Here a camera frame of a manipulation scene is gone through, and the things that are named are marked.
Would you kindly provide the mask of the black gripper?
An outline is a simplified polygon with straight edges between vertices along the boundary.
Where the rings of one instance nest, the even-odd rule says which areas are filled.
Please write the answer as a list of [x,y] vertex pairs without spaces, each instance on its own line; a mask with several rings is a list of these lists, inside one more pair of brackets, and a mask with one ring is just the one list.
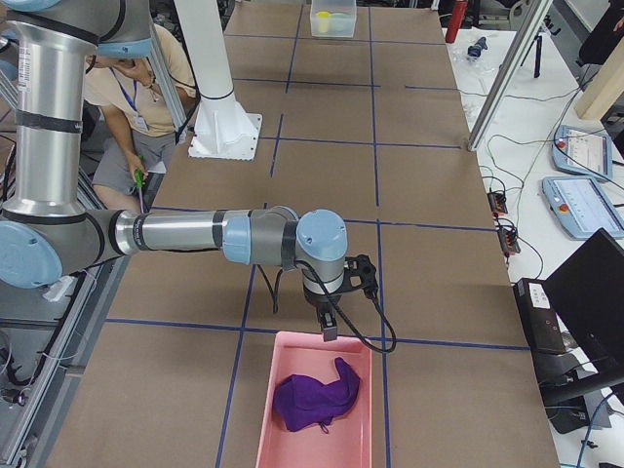
[[335,306],[345,294],[362,292],[378,301],[376,267],[365,254],[346,256],[342,262],[302,261],[305,299],[315,310],[324,341],[337,340]]

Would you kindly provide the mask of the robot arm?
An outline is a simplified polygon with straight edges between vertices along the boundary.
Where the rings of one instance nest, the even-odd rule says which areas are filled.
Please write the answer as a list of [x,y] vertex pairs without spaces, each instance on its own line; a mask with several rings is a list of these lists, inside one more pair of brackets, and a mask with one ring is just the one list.
[[[10,1],[18,33],[16,186],[1,212],[1,278],[17,288],[140,251],[222,251],[233,262],[298,269],[325,339],[342,295],[377,300],[370,260],[347,255],[343,220],[286,207],[152,214],[142,185],[171,163],[182,116],[201,104],[193,154],[239,157],[261,119],[233,95],[215,5],[181,3],[181,46],[145,1]],[[191,62],[207,74],[195,78]]]

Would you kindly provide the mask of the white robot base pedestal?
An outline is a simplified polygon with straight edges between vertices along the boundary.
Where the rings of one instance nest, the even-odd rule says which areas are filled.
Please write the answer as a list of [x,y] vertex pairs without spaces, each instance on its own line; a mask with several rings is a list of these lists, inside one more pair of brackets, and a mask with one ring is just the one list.
[[200,95],[189,155],[251,161],[262,116],[235,96],[217,3],[180,0],[175,8]]

